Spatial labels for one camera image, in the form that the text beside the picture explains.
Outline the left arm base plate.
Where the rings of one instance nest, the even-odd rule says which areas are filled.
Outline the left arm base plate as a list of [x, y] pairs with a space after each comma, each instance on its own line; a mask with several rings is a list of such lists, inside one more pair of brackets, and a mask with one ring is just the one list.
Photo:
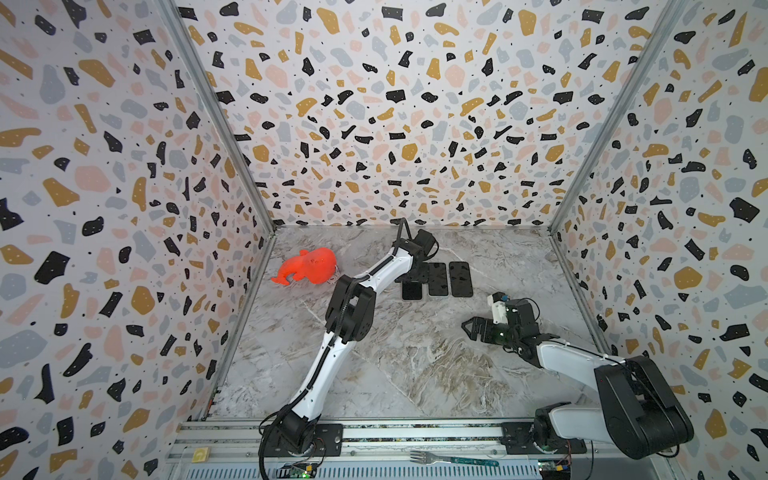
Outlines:
[[292, 442], [284, 433], [275, 431], [263, 443], [264, 457], [339, 457], [342, 453], [343, 430], [341, 423], [320, 423], [311, 426], [307, 433], [302, 433], [298, 442]]

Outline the black phone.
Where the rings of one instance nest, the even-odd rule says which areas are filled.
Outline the black phone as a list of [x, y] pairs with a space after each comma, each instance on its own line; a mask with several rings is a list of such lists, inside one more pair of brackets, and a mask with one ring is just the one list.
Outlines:
[[423, 285], [417, 281], [401, 283], [401, 297], [406, 301], [420, 301], [423, 298]]

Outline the light blue phone case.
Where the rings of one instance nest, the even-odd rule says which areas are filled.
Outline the light blue phone case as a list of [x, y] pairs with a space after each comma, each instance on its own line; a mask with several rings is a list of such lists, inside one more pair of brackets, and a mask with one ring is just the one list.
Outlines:
[[431, 297], [445, 297], [449, 295], [449, 280], [447, 266], [443, 262], [429, 262], [428, 267], [428, 292]]

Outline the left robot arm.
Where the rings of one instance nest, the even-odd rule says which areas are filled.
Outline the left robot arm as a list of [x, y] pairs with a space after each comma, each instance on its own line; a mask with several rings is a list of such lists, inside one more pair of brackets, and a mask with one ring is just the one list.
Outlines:
[[374, 266], [337, 281], [325, 314], [325, 333], [316, 358], [297, 393], [268, 419], [262, 443], [275, 440], [287, 451], [303, 454], [315, 439], [331, 387], [354, 347], [373, 325], [377, 296], [399, 277], [430, 260], [439, 250], [434, 235], [420, 229], [410, 233], [401, 219], [392, 247]]

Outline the black phone case camera cutout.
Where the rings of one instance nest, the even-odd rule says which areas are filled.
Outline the black phone case camera cutout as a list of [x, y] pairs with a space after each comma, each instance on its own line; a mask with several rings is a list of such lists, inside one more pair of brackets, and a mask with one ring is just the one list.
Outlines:
[[448, 264], [450, 291], [457, 298], [471, 298], [474, 295], [471, 269], [465, 261], [452, 261]]

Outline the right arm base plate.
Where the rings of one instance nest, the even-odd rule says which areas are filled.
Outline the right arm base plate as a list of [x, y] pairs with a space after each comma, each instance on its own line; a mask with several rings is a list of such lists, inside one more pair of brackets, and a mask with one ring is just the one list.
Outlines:
[[512, 421], [501, 424], [500, 443], [508, 455], [586, 454], [588, 445], [579, 439], [565, 440], [553, 434], [541, 433], [533, 421]]

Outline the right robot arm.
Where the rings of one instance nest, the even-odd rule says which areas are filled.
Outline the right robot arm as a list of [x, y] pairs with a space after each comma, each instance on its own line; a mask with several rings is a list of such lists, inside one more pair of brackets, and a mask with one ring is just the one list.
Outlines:
[[594, 406], [559, 402], [537, 409], [528, 433], [536, 448], [550, 453], [573, 441], [611, 443], [639, 460], [676, 454], [693, 439], [691, 420], [650, 358], [603, 354], [544, 333], [539, 307], [530, 298], [497, 292], [488, 301], [490, 317], [461, 325], [470, 340], [498, 346], [597, 395]]

